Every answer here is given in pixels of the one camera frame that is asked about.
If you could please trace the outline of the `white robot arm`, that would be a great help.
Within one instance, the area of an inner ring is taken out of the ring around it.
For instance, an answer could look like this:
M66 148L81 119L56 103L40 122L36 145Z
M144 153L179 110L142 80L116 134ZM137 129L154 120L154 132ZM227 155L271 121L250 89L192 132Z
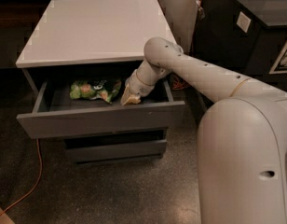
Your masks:
M212 101L197 134L202 224L287 224L287 92L149 39L126 81L136 104L175 73Z

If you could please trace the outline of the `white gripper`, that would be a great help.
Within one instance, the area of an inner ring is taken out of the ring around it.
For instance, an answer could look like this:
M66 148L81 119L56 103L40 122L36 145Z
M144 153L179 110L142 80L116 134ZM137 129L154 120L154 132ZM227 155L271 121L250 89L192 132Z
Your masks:
M141 97L148 96L155 88L154 85L146 85L133 72L125 82L125 90L121 97L122 105L137 105L141 102Z

